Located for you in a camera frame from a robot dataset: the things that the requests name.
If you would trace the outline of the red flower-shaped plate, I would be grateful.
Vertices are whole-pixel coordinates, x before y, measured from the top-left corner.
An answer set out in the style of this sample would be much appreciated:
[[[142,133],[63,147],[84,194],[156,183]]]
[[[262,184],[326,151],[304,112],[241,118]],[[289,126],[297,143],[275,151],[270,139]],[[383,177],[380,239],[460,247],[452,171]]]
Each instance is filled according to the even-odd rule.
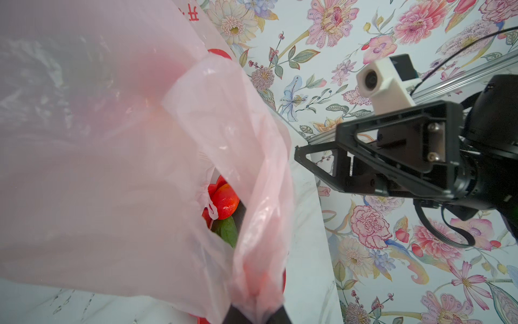
[[[208,52],[231,60],[231,56],[227,52],[225,52],[224,50],[221,50],[221,49],[209,49]],[[222,177],[222,175],[217,178],[215,183],[210,183],[209,184],[209,186],[208,186],[209,203],[213,202],[213,196],[220,189],[220,187],[221,186],[226,186],[226,185],[227,185],[227,181],[226,181],[226,179],[224,177]],[[212,225],[214,223],[214,219],[212,219],[210,216],[211,216],[212,213],[216,212],[216,210],[217,210],[216,207],[212,208],[209,205],[203,211],[202,217],[204,217],[208,229],[212,228]],[[285,292],[285,287],[286,287],[286,271],[283,272],[283,292]],[[209,323],[209,321],[207,321],[205,318],[197,317],[197,324],[201,324],[201,323]]]

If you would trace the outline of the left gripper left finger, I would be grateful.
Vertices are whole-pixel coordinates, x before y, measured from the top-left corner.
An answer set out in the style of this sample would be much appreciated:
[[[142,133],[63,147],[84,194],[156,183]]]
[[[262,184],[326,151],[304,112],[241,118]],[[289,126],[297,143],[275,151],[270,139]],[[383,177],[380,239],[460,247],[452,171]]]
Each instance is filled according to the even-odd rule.
[[[231,305],[222,324],[252,324],[252,322],[239,309]]]

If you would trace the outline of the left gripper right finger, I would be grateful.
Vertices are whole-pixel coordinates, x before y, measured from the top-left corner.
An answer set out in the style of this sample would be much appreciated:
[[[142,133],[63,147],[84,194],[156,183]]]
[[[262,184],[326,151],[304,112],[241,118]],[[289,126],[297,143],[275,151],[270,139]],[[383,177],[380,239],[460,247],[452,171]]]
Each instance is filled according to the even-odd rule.
[[[282,306],[267,319],[266,324],[292,324],[292,322],[284,306]]]

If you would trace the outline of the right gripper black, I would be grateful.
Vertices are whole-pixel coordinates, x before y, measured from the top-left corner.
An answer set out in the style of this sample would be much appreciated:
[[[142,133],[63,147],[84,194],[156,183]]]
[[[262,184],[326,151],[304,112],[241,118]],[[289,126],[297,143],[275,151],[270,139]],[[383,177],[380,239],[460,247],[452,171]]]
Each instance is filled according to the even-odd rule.
[[[413,198],[467,221],[500,213],[517,235],[517,77],[500,74],[461,103],[436,101],[340,125],[339,148],[374,171],[347,193]]]

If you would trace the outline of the green cucumber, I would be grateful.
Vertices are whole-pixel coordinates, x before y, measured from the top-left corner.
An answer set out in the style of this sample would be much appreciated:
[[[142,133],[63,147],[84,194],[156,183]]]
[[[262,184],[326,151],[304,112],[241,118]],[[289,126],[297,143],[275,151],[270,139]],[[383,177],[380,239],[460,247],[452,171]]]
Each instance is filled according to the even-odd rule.
[[[214,221],[211,230],[232,248],[236,247],[238,230],[233,217]]]

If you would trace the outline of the pink plastic bag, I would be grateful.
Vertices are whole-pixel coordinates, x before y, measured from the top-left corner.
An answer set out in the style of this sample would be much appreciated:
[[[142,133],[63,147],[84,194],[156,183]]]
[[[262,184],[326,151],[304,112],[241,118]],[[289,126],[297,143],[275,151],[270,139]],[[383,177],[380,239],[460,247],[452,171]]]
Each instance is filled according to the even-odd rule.
[[[290,146],[197,1],[1,2],[3,278],[266,323],[285,307]],[[235,248],[202,217],[220,175]]]

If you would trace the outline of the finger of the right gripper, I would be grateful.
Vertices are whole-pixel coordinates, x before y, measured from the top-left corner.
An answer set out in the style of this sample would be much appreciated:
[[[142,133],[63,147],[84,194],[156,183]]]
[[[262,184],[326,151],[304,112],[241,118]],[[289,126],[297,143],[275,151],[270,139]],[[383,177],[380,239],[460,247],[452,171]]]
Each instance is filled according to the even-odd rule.
[[[330,151],[333,156],[330,171],[325,171],[310,159],[311,154],[325,151]],[[405,195],[403,191],[391,190],[389,186],[392,181],[358,158],[350,157],[347,151],[335,142],[296,147],[294,159],[331,189],[340,193],[379,197]]]

